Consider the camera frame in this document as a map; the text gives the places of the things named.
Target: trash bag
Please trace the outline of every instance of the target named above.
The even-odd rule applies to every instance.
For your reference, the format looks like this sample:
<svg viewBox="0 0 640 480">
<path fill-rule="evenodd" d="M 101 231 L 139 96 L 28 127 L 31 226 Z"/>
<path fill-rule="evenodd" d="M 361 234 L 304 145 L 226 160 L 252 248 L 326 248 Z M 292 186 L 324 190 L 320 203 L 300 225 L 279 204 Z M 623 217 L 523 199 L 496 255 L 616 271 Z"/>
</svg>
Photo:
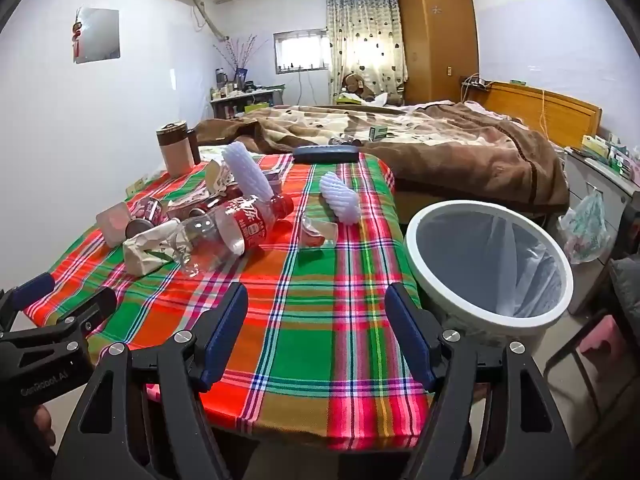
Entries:
<svg viewBox="0 0 640 480">
<path fill-rule="evenodd" d="M 592 262 L 609 245 L 610 236 L 604 219 L 604 201 L 597 189 L 569 209 L 558 220 L 559 232 L 564 238 L 564 254 L 571 264 Z"/>
<path fill-rule="evenodd" d="M 416 241 L 428 269 L 460 298 L 494 314 L 535 317 L 562 295 L 558 262 L 531 230 L 484 212 L 423 221 Z"/>
</svg>

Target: plastic bottle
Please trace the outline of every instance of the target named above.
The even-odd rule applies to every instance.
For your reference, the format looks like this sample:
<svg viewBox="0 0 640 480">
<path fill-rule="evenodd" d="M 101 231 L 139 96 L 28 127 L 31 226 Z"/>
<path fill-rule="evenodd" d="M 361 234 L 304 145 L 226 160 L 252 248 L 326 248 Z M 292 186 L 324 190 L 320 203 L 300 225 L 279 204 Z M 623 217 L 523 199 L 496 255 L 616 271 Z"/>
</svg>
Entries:
<svg viewBox="0 0 640 480">
<path fill-rule="evenodd" d="M 223 203 L 180 224 L 169 239 L 174 260 L 191 277 L 215 270 L 260 245 L 276 220 L 292 211 L 289 195 L 276 195 L 268 202 L 242 196 Z"/>
</svg>

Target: plastic lid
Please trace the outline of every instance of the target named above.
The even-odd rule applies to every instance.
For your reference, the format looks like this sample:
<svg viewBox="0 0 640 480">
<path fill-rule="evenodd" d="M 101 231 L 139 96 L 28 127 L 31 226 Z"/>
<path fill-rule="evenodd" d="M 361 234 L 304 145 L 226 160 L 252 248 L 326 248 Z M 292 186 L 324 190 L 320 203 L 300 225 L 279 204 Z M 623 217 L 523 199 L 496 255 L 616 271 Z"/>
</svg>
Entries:
<svg viewBox="0 0 640 480">
<path fill-rule="evenodd" d="M 285 218 L 293 213 L 293 200 L 289 195 L 275 195 L 271 199 L 273 212 L 279 218 Z"/>
</svg>

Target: polka dot curtain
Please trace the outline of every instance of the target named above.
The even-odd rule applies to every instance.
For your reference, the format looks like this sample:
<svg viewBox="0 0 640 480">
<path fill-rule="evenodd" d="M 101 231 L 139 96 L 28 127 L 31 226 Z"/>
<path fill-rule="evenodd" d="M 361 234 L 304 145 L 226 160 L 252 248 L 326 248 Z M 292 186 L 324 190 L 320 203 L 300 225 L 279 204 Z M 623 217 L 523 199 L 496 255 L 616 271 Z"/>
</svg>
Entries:
<svg viewBox="0 0 640 480">
<path fill-rule="evenodd" d="M 376 94 L 398 94 L 406 81 L 398 0 L 326 0 L 331 99 L 355 73 Z"/>
</svg>

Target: plaid tablecloth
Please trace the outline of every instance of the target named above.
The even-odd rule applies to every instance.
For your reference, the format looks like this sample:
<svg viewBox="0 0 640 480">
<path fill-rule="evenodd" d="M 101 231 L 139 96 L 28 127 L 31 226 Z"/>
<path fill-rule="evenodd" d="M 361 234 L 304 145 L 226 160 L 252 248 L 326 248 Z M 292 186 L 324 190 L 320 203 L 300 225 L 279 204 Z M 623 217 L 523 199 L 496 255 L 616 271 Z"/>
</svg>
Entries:
<svg viewBox="0 0 640 480">
<path fill-rule="evenodd" d="M 417 302 L 392 197 L 393 175 L 361 155 L 358 164 L 306 166 L 289 155 L 260 158 L 284 169 L 284 192 L 295 210 L 260 248 L 217 272 L 187 278 L 175 264 L 144 278 L 126 273 L 122 248 L 111 250 L 98 230 L 79 238 L 52 268 L 55 291 L 28 316 L 53 324 L 99 286 L 120 306 L 89 338 L 95 361 L 105 346 L 131 349 L 164 342 L 213 308 L 229 283 L 248 289 L 249 310 L 223 379 L 202 396 L 210 420 L 247 433 L 277 431 L 334 449 L 409 447 L 428 416 L 430 396 L 415 382 L 384 313 L 383 298 L 403 282 Z M 204 177 L 165 174 L 133 197 L 176 198 Z M 335 249 L 300 250 L 303 213 L 333 219 L 321 202 L 327 171 L 357 190 L 359 225 L 339 225 Z"/>
</svg>

